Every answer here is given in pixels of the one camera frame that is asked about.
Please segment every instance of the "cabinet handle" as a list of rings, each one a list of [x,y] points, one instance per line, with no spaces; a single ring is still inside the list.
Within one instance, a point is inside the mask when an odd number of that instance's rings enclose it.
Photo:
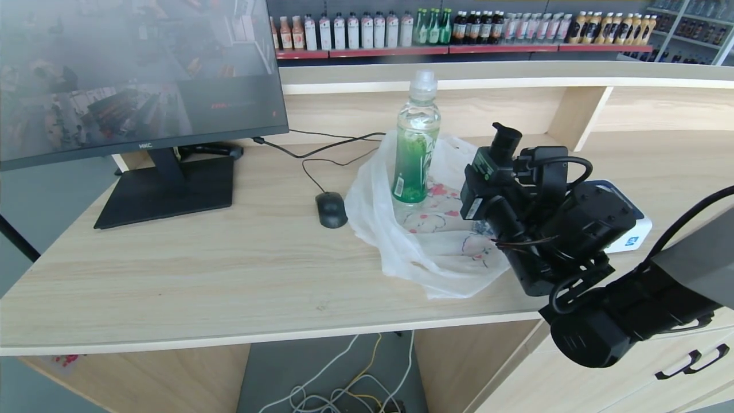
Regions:
[[[704,370],[706,367],[712,365],[713,363],[716,363],[717,361],[723,359],[724,356],[726,356],[729,353],[729,346],[725,344],[720,345],[716,349],[719,351],[719,356],[716,357],[712,362],[709,362],[707,365],[701,367],[700,369],[694,369],[689,364],[688,366],[686,366],[686,369],[685,369],[686,371],[684,371],[683,374],[696,374],[699,371]]]
[[[671,374],[670,376],[663,373],[662,371],[658,371],[657,373],[655,373],[655,378],[657,378],[658,380],[667,380],[673,376],[676,376],[677,374],[683,373],[684,371],[689,369],[693,364],[697,363],[701,359],[701,352],[698,350],[693,350],[692,352],[688,353],[688,357],[691,357],[691,361],[688,363],[688,365],[686,365],[682,369]]]

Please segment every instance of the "monitor screen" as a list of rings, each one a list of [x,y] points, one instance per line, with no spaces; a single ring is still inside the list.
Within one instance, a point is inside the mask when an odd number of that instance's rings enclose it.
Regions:
[[[288,131],[266,0],[1,0],[0,168]]]

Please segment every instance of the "bottle cap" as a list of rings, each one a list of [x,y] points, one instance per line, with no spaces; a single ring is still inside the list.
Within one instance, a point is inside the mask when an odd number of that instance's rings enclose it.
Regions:
[[[410,83],[410,97],[419,101],[428,101],[436,97],[438,80],[433,71],[417,71]]]

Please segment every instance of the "desk surface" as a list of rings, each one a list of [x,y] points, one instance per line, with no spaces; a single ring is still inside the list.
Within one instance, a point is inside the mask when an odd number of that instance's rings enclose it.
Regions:
[[[734,173],[729,133],[604,135],[582,154],[594,162],[594,177],[613,180],[652,217],[653,239]],[[523,138],[524,146],[552,142]],[[324,155],[350,160],[374,145],[350,143]],[[346,195],[357,165],[309,168]],[[319,225],[317,193],[300,161],[267,147],[248,148],[237,162],[229,209],[97,231],[108,191],[0,301],[0,355],[151,351],[538,317],[545,298],[525,296],[511,272],[467,300],[430,301],[417,284],[388,278],[377,250],[349,226]],[[631,268],[650,245],[617,254],[613,264]]]

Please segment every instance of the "cabinet door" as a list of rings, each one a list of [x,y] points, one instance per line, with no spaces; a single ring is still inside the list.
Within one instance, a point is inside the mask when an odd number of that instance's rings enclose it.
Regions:
[[[729,333],[709,331],[641,342],[606,369],[579,366],[556,351],[533,353],[476,412],[601,412],[657,381],[655,373],[683,361],[690,351],[700,348],[703,352]]]
[[[671,412],[730,382],[734,378],[734,351],[732,354],[722,351],[734,348],[734,334],[731,330],[725,331],[730,333],[728,337],[718,339],[711,337],[712,340],[708,343],[689,348],[689,350],[696,349],[702,354],[701,359],[691,365],[691,369],[698,371],[678,374],[667,380],[653,380],[647,386],[615,403],[604,413]],[[679,369],[680,366],[670,366],[665,370],[668,373],[670,370]]]

